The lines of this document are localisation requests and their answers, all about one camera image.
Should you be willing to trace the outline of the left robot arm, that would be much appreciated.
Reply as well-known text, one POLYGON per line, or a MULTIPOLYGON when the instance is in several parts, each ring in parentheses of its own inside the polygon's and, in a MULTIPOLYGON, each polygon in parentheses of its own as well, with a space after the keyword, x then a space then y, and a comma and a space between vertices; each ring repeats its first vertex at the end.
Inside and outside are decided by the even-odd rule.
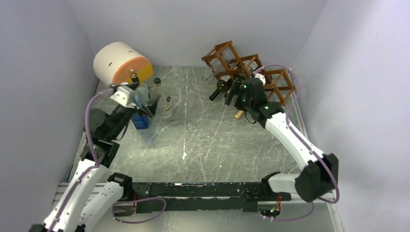
POLYGON ((72 180, 56 206, 40 224, 33 224, 31 232, 90 232, 104 214, 119 200, 127 201, 134 197, 132 178, 114 173, 109 176, 102 191, 89 199, 100 178, 108 171, 115 158, 119 144, 118 134, 127 126, 134 114, 153 113, 159 98, 144 102, 137 99, 138 90, 147 87, 139 81, 111 84, 108 89, 93 96, 85 111, 86 145, 72 180), (92 105, 99 97, 109 95, 117 103, 115 111, 103 119, 97 116, 92 105))

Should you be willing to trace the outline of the round clear glass bottle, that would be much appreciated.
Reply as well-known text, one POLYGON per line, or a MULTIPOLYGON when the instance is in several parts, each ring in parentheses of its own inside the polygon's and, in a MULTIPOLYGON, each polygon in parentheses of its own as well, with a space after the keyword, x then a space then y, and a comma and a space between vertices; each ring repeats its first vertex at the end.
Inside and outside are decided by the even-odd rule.
POLYGON ((150 86, 149 93, 151 99, 156 99, 161 95, 161 79, 156 77, 153 80, 153 83, 150 86))

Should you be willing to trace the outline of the dark bottle gold cap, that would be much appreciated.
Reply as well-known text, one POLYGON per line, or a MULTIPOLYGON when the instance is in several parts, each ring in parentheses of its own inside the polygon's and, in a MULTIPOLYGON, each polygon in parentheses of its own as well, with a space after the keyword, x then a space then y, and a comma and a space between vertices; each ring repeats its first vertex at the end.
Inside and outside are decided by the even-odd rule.
POLYGON ((234 115, 234 119, 239 120, 243 114, 244 114, 244 111, 237 110, 237 112, 234 115))

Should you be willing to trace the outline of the green wine bottle silver cap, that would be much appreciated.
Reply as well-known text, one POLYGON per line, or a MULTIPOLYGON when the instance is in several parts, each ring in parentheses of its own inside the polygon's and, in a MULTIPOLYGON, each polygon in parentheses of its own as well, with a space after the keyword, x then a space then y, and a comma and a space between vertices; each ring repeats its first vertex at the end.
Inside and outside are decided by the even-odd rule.
POLYGON ((243 84, 244 80, 246 80, 246 76, 243 74, 235 74, 233 78, 233 82, 238 82, 239 84, 243 84))

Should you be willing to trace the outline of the blue glass bottle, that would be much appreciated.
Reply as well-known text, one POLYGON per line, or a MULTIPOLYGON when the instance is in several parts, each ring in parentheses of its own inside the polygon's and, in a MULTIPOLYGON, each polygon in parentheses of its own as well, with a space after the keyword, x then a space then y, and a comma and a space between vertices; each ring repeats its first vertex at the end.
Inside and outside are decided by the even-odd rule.
POLYGON ((144 111, 144 109, 146 108, 142 105, 140 98, 137 95, 133 97, 133 103, 135 103, 135 105, 139 108, 139 110, 137 110, 137 113, 135 113, 131 117, 135 128, 137 130, 147 129, 149 127, 149 119, 144 111))

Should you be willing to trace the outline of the green wine bottle black cap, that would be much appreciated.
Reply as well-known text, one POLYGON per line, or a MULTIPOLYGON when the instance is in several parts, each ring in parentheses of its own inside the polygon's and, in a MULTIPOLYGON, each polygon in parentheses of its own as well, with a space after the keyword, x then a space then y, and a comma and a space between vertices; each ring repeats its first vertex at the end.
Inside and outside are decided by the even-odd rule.
POLYGON ((220 79, 217 81, 217 87, 215 91, 209 96, 209 99, 213 101, 220 93, 222 92, 227 92, 232 85, 232 79, 228 77, 227 80, 225 79, 220 79))

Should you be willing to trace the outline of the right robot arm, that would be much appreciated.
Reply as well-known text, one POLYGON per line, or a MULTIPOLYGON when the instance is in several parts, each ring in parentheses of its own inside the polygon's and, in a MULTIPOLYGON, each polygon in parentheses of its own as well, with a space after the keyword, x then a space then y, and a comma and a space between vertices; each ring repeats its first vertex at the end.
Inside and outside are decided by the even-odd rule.
POLYGON ((296 161, 299 174, 271 174, 261 187, 261 195, 273 200, 280 192, 297 194, 305 202, 322 199, 332 190, 338 191, 339 160, 333 153, 325 154, 311 143, 289 120, 284 109, 275 101, 268 101, 264 83, 254 77, 234 79, 225 95, 230 104, 237 96, 235 107, 250 115, 254 122, 273 134, 296 161))

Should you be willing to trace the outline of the square clear whisky bottle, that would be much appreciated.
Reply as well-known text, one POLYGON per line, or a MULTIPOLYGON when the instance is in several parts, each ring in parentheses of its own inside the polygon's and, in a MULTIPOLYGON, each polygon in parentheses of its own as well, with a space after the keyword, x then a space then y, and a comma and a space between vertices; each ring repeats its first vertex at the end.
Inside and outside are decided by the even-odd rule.
POLYGON ((135 96, 134 96, 134 101, 136 103, 148 103, 150 100, 149 98, 149 89, 148 85, 145 83, 141 83, 139 81, 137 73, 131 73, 131 80, 133 83, 139 83, 138 87, 135 89, 135 96))

